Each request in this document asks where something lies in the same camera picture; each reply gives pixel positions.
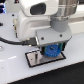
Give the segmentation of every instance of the blue object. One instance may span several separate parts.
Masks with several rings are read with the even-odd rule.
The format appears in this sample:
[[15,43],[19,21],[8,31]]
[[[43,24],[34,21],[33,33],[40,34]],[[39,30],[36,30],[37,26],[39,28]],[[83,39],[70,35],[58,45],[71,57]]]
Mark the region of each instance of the blue object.
[[60,53],[61,49],[56,44],[45,47],[45,55],[48,57],[57,57]]

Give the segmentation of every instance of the cable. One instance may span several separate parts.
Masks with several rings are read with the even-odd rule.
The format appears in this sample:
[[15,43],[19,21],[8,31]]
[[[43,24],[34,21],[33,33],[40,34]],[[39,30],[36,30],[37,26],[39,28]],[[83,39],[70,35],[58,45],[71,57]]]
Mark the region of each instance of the cable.
[[12,45],[23,45],[24,42],[13,42],[13,41],[8,41],[6,39],[3,39],[0,37],[0,41],[4,42],[4,43],[8,43],[8,44],[12,44]]
[[0,37],[0,41],[12,45],[31,45],[31,46],[36,46],[37,42],[35,38],[30,38],[30,40],[22,41],[22,42],[14,42],[14,41],[8,41],[6,39],[3,39]]

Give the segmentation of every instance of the white surface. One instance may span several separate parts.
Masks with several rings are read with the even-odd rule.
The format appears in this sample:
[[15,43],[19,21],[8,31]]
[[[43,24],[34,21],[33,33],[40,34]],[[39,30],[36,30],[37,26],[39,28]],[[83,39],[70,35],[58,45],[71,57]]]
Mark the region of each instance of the white surface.
[[6,0],[5,7],[6,7],[7,13],[19,12],[20,5],[19,5],[19,3],[15,4],[14,2],[15,2],[15,0]]
[[59,0],[20,0],[20,7],[26,16],[37,16],[31,15],[31,7],[39,3],[45,3],[46,12],[43,15],[53,15],[58,11],[58,2]]
[[[12,14],[0,15],[0,22],[4,24],[3,27],[0,27],[0,36],[8,40],[18,41],[13,29],[13,18]],[[84,34],[72,37],[64,52],[67,59],[34,68],[29,68],[25,57],[25,53],[34,48],[9,45],[2,42],[0,42],[0,46],[3,47],[3,51],[0,51],[0,84],[14,82],[84,61]]]
[[77,18],[77,17],[84,17],[84,5],[78,5],[76,13],[70,16],[70,18]]

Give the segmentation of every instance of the white table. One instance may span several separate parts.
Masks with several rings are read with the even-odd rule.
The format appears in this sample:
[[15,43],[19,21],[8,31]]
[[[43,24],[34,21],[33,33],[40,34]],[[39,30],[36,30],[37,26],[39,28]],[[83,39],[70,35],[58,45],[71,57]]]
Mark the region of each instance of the white table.
[[[0,36],[7,40],[18,41],[13,29],[14,17],[12,17],[12,14],[0,15],[0,22],[3,22],[4,24],[4,26],[0,27]],[[73,35],[64,51],[66,56],[65,60],[44,64],[34,68],[29,68],[25,53],[35,48],[20,45],[9,45],[3,42],[0,42],[0,46],[3,47],[3,50],[0,51],[0,84],[14,82],[84,61],[83,33]]]

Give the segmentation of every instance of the screw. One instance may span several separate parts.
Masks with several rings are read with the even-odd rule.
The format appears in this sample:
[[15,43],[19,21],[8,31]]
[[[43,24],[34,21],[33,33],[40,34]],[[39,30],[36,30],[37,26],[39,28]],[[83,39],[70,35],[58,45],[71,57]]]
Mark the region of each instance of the screw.
[[3,50],[3,47],[2,46],[0,46],[0,51],[2,51]]
[[12,14],[12,16],[15,16],[14,14]]
[[60,34],[60,37],[62,37],[62,34]]
[[3,26],[3,23],[0,22],[0,26]]
[[51,47],[50,49],[53,50],[53,47]]
[[42,37],[41,40],[44,40],[44,37]]

